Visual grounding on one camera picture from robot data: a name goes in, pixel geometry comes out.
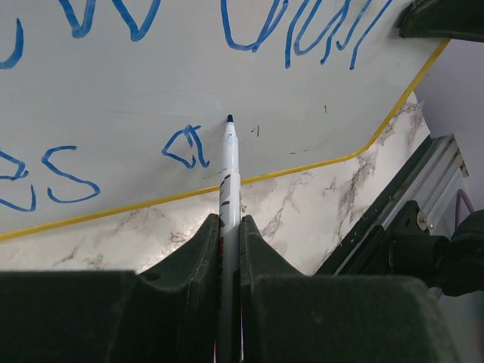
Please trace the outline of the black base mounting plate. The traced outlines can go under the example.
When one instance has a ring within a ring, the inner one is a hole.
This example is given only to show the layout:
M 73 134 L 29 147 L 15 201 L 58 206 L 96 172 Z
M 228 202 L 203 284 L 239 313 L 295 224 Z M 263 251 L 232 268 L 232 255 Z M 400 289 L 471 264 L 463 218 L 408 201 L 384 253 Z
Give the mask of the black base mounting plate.
M 337 269 L 343 265 L 343 262 L 354 251 L 358 243 L 364 240 L 364 236 L 371 230 L 371 226 L 383 212 L 383 209 L 390 203 L 404 181 L 432 145 L 432 138 L 427 136 L 392 180 L 386 184 L 386 187 L 375 198 L 374 202 L 365 210 L 365 213 L 353 225 L 336 249 L 325 259 L 321 267 L 315 272 L 315 275 L 334 275 L 336 273 Z

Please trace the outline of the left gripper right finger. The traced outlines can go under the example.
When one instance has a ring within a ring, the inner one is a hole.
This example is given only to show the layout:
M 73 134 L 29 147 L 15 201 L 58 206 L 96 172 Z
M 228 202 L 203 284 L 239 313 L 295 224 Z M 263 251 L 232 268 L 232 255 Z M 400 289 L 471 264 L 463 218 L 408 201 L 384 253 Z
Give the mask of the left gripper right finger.
M 296 270 L 240 224 L 246 362 L 457 362 L 436 299 L 418 279 Z

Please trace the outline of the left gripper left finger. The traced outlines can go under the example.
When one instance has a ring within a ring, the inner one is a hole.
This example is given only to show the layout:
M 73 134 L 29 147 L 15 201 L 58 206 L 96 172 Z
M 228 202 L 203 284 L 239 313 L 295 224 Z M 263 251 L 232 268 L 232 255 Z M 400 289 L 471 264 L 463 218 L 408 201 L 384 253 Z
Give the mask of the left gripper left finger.
M 4 271 L 3 362 L 211 362 L 219 218 L 147 271 Z

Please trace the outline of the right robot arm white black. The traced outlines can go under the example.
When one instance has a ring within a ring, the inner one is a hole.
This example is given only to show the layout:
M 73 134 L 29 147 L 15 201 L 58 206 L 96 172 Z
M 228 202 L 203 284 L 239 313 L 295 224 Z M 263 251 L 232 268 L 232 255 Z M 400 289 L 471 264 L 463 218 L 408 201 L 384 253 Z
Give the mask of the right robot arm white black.
M 396 24 L 402 38 L 483 41 L 481 1 L 413 1 Z M 395 275 L 421 279 L 446 296 L 483 289 L 483 212 L 462 189 L 455 197 L 455 231 L 431 235 L 415 200 L 407 201 L 389 226 L 388 266 Z

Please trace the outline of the yellow framed whiteboard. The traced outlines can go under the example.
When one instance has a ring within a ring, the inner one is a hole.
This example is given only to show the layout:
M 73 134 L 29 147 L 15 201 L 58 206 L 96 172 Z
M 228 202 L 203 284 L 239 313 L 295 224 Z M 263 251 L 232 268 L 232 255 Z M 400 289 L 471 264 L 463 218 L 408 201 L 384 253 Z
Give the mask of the yellow framed whiteboard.
M 445 48 L 405 1 L 3 1 L 1 236 L 358 156 Z

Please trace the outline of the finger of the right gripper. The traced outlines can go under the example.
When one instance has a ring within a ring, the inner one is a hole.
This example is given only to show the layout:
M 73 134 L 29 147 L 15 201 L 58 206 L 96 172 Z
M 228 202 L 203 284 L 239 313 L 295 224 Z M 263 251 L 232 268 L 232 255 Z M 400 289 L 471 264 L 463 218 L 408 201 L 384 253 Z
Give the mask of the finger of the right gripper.
M 483 40 L 483 0 L 413 1 L 399 15 L 401 38 Z

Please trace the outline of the white marker pen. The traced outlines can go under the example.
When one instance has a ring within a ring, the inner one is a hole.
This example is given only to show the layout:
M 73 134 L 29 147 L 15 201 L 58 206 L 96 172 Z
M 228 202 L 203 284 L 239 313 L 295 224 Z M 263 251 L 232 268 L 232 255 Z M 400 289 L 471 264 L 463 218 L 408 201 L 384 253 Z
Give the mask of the white marker pen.
M 222 182 L 219 186 L 220 306 L 216 361 L 239 362 L 240 310 L 240 173 L 234 118 L 227 116 L 222 141 Z

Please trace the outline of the aluminium rail frame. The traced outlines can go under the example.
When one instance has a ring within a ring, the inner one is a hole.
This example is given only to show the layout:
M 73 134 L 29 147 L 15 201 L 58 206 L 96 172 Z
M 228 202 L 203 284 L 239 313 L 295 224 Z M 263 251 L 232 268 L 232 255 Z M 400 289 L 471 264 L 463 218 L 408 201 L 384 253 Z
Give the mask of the aluminium rail frame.
M 386 274 L 393 241 L 423 234 L 451 237 L 454 233 L 459 223 L 455 217 L 456 200 L 458 192 L 465 188 L 468 173 L 454 136 L 432 141 L 433 145 L 335 275 Z

